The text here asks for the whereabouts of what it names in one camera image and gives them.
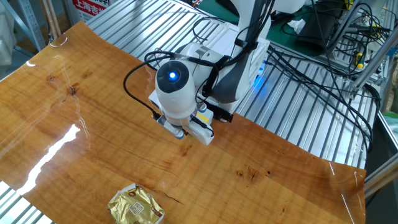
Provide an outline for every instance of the gold foil package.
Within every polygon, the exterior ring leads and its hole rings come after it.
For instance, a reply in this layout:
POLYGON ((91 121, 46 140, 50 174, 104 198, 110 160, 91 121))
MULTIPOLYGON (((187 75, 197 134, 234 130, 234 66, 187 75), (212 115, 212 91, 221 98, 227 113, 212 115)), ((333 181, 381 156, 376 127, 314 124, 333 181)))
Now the gold foil package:
POLYGON ((120 190, 108 210, 117 224, 160 224, 165 214, 153 196, 135 184, 120 190))

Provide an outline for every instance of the black cable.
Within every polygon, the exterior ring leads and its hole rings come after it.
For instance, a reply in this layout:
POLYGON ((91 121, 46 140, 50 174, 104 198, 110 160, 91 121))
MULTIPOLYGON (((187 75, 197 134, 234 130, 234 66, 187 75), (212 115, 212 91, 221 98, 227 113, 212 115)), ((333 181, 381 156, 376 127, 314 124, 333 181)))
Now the black cable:
MULTIPOLYGON (((153 55, 154 58, 156 59, 156 54, 166 54, 166 55, 168 55, 168 56, 170 56, 170 57, 172 57, 172 58, 175 57, 175 53, 173 53, 173 52, 167 52, 167 51, 163 51, 163 50, 155 50, 155 51, 153 51, 153 52, 149 52, 148 54, 146 54, 145 57, 144 57, 144 61, 147 62, 147 61, 149 60, 149 56, 151 56, 151 55, 153 55)), ((148 65, 148 67, 150 67, 151 69, 157 71, 157 69, 156 69, 155 67, 153 67, 151 64, 148 63, 147 65, 148 65)))
MULTIPOLYGON (((312 6, 315 7, 315 3, 314 3, 313 0, 311 0, 311 3, 312 3, 312 6)), ((370 6, 369 6, 369 10, 370 10, 370 14, 371 14, 371 16, 372 16, 372 9, 370 8, 370 6)), ((324 38, 323 38, 323 33, 321 32, 322 27, 321 27, 321 24, 320 24, 320 20, 319 20, 319 17, 318 17, 318 13, 317 13, 316 11, 315 11, 315 16, 317 17, 318 28, 319 28, 320 35, 321 35, 321 38, 322 38, 322 45, 323 45, 323 48, 325 49, 325 52, 327 52, 327 46, 326 46, 325 40, 324 40, 324 38)), ((329 58, 329 55, 328 55, 328 54, 326 54, 326 59, 328 60, 328 65, 329 65, 330 70, 331 70, 332 66, 331 66, 331 62, 330 62, 330 58, 329 58)), ((336 81, 336 78, 334 77, 334 74, 333 74, 333 73, 330 73, 330 75, 331 75, 331 79, 333 80, 333 84, 334 84, 334 85, 336 86, 336 88, 337 88, 337 92, 338 92, 338 94, 339 94, 339 96, 340 96, 340 98, 341 98, 341 102, 342 102, 345 106, 348 107, 348 109, 349 109, 348 111, 349 111, 349 113, 351 113, 352 117, 354 118, 355 123, 357 123, 358 126, 361 126, 361 125, 359 124, 358 120, 355 119, 354 113, 353 113, 353 111, 352 111, 353 108, 352 108, 349 104, 347 104, 347 102, 345 101, 344 96, 343 96, 342 92, 340 91, 340 88, 339 88, 338 85, 337 85, 337 81, 336 81)), ((364 123, 365 123, 366 126, 368 127, 369 132, 370 132, 370 136, 372 136, 372 137, 370 138, 370 141, 369 141, 369 142, 371 143, 371 141, 373 140, 373 133, 372 133, 372 129, 371 129, 371 127, 370 127, 370 124, 368 123, 368 121, 367 121, 365 118, 363 118, 363 116, 362 116, 361 119, 364 121, 364 123)), ((368 144, 366 143, 366 140, 364 140, 364 144, 365 144, 365 148, 366 148, 367 151, 368 151, 369 147, 368 147, 368 144)))
MULTIPOLYGON (((298 70, 297 70, 295 67, 293 67, 290 63, 288 63, 288 61, 286 61, 286 60, 278 53, 278 51, 276 51, 276 49, 272 48, 271 46, 269 47, 269 49, 270 49, 274 54, 276 54, 276 56, 278 56, 278 58, 279 58, 281 61, 283 61, 283 62, 285 63, 286 66, 288 66, 291 70, 294 71, 294 72, 291 72, 289 69, 284 68, 284 69, 286 69, 286 71, 288 71, 291 75, 293 75, 294 77, 296 77, 296 79, 299 79, 299 77, 297 77, 297 75, 300 75, 302 78, 306 79, 306 80, 309 81, 309 82, 313 82, 313 83, 312 83, 313 85, 316 85, 316 86, 319 87, 321 90, 325 91, 325 92, 328 93, 330 96, 332 96, 332 97, 334 97, 336 100, 338 100, 340 103, 344 104, 345 101, 344 101, 343 99, 341 99, 339 96, 336 96, 336 95, 335 95, 333 92, 331 92, 330 90, 327 90, 326 88, 322 87, 319 83, 313 81, 312 79, 310 79, 309 77, 307 77, 306 75, 304 75, 303 73, 301 73, 300 71, 298 71, 298 70)), ((273 57, 279 65, 284 66, 284 65, 282 65, 281 62, 280 62, 275 56, 273 56, 272 54, 271 54, 271 57, 273 57)), ((304 85, 305 85, 309 90, 311 90, 312 92, 314 92, 314 94, 316 94, 316 95, 318 94, 315 90, 309 88, 309 86, 306 85, 305 83, 304 83, 304 85)), ((329 102, 327 102, 327 100, 325 100, 325 99, 323 99, 323 98, 321 98, 321 99, 322 99, 328 106, 331 106, 332 108, 335 108, 335 106, 333 106, 332 104, 330 104, 329 102)), ((355 116, 354 116, 352 113, 355 113, 359 118, 361 118, 361 120, 363 120, 363 122, 365 123, 366 127, 369 129, 369 132, 370 132, 369 134, 366 133, 366 132, 363 130, 363 128, 361 127, 361 125, 358 123, 357 120, 352 121, 352 120, 349 119, 347 116, 345 116, 345 114, 343 114, 342 112, 340 112, 337 108, 336 108, 336 112, 338 112, 340 115, 342 115, 343 117, 345 117, 348 121, 352 122, 352 123, 361 131, 361 134, 363 135, 363 138, 367 137, 367 138, 369 139, 369 142, 371 143, 371 141, 373 140, 373 133, 372 133, 372 131, 371 131, 372 129, 371 129, 370 124, 366 121, 366 119, 363 117, 363 115, 361 115, 361 114, 360 114, 357 110, 355 110, 351 105, 348 105, 347 103, 345 103, 344 105, 347 107, 348 111, 350 111, 350 113, 351 113, 351 115, 353 116, 353 118, 355 118, 355 116)))
POLYGON ((159 57, 159 58, 157 58, 157 59, 151 59, 151 60, 148 60, 148 61, 146 61, 146 62, 144 62, 144 63, 138 65, 137 67, 133 68, 133 69, 124 77, 124 80, 123 80, 123 88, 124 88, 124 91, 125 91, 131 98, 133 98, 134 100, 136 100, 138 103, 140 103, 140 104, 144 105, 146 108, 148 108, 148 109, 152 112, 153 118, 156 119, 156 120, 160 118, 160 114, 158 114, 158 112, 156 112, 154 109, 152 109, 148 104, 144 103, 143 101, 141 101, 140 99, 138 99, 137 97, 135 97, 133 94, 131 94, 130 91, 127 89, 126 84, 127 84, 127 79, 130 77, 130 75, 133 74, 133 73, 134 73, 136 70, 138 70, 139 68, 141 68, 141 67, 143 67, 143 66, 145 66, 145 65, 148 65, 148 64, 151 63, 151 62, 155 62, 156 60, 163 60, 163 59, 166 59, 166 58, 171 58, 171 56, 168 55, 168 56, 159 57))
POLYGON ((260 27, 257 29, 257 31, 255 31, 253 33, 253 35, 249 39, 250 41, 248 41, 248 43, 240 51, 240 53, 238 53, 237 56, 235 56, 231 60, 228 60, 227 62, 225 62, 223 64, 222 68, 225 66, 228 66, 228 65, 233 65, 234 63, 239 61, 245 54, 247 54, 251 51, 250 48, 256 43, 257 38, 259 37, 259 34, 261 33, 262 29, 266 25, 268 18, 271 16, 271 11, 272 11, 272 8, 274 7, 274 3, 275 3, 275 0, 271 0, 271 3, 269 1, 267 2, 266 6, 264 8, 264 12, 262 13, 262 15, 259 18, 259 22, 262 23, 260 25, 260 27))

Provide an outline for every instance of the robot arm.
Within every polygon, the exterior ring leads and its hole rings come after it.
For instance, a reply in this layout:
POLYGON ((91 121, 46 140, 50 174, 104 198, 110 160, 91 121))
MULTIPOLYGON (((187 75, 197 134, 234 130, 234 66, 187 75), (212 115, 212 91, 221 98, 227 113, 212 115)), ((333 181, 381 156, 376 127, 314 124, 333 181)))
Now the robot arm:
POLYGON ((176 138, 183 138, 185 130, 203 144, 209 144, 214 136, 210 126, 213 112, 206 108, 203 99, 210 96, 221 104, 232 103, 243 96, 248 86, 249 59, 271 13, 267 10, 272 9, 275 0, 231 2, 240 15, 240 33, 232 58, 190 43, 180 47, 176 57, 157 72, 155 91, 149 98, 163 113, 157 122, 176 138))

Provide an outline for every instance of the metal slatted table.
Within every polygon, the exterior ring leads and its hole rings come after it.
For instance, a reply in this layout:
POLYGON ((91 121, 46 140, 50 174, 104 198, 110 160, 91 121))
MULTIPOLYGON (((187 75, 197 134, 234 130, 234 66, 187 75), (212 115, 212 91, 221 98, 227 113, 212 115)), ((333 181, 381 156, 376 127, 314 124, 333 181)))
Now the metal slatted table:
MULTIPOLYGON (((180 1, 127 0, 117 2, 87 24, 104 40, 143 60, 146 53, 155 49, 174 51, 189 42, 206 45, 224 31, 224 26, 219 21, 203 21, 195 30, 208 40, 197 40, 192 25, 205 16, 180 1)), ((289 51, 272 45, 281 52, 289 51)), ((333 87, 324 68, 306 60, 286 59, 318 83, 333 87)), ((364 168, 366 151, 358 128, 284 73, 278 67, 266 65, 236 112, 316 156, 364 168)), ((338 81, 341 87, 348 84, 342 78, 338 81)), ((323 92, 320 94, 351 116, 341 103, 323 92)), ((376 105, 370 97, 370 93, 362 91, 351 105, 372 125, 376 105)))

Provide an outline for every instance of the wooden board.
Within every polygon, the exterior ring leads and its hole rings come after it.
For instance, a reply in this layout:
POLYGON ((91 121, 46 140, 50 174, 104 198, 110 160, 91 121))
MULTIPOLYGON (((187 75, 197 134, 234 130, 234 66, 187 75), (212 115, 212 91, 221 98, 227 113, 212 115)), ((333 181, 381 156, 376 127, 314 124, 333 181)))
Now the wooden board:
MULTIPOLYGON (((113 223, 106 206, 132 183, 165 223, 365 222, 364 170, 237 114, 213 123, 209 146, 176 140, 123 91, 138 64, 81 22, 2 81, 0 179, 58 224, 113 223)), ((145 99, 153 74, 128 87, 145 99)))

